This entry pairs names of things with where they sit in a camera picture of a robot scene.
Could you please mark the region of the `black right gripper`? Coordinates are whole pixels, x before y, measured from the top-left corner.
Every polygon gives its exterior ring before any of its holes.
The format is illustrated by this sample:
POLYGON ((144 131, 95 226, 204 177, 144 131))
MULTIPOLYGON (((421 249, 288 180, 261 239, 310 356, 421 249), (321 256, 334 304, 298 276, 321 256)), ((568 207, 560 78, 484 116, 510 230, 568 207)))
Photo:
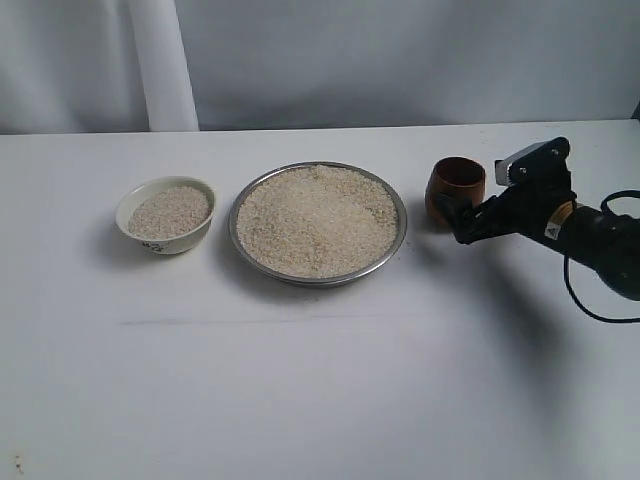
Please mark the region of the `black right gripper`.
POLYGON ((469 198, 444 193, 434 196, 434 206, 463 245, 514 232, 534 241, 558 241, 576 210, 577 195, 566 170, 569 153, 568 139, 560 136, 496 160, 495 181, 509 187, 501 195, 504 206, 497 196, 474 206, 469 198))

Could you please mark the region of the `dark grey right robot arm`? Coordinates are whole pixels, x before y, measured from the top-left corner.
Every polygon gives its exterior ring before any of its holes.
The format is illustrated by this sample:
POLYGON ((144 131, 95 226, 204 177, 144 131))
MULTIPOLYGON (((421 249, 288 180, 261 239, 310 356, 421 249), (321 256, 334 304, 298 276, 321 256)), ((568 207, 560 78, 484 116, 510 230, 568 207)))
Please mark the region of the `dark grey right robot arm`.
POLYGON ((639 193, 616 192, 598 209, 578 203, 569 153, 564 137, 534 143, 495 162, 496 183, 506 188, 500 195, 474 206, 437 193, 434 206, 461 244, 519 234, 590 268, 615 293, 637 301, 639 220, 613 213, 607 203, 639 193))

